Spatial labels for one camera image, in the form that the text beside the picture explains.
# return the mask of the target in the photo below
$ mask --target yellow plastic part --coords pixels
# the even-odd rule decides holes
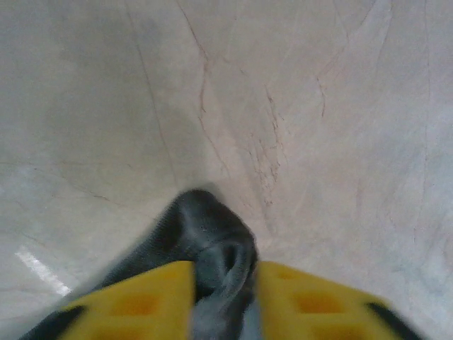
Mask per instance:
[[[186,340],[194,299],[193,265],[179,261],[74,301],[84,312],[61,340]]]
[[[258,265],[265,340],[397,340],[366,307],[379,298],[274,262]]]

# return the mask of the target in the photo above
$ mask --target white marble surface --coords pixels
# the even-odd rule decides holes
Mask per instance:
[[[263,258],[453,338],[453,1],[0,8],[0,325],[213,183]]]

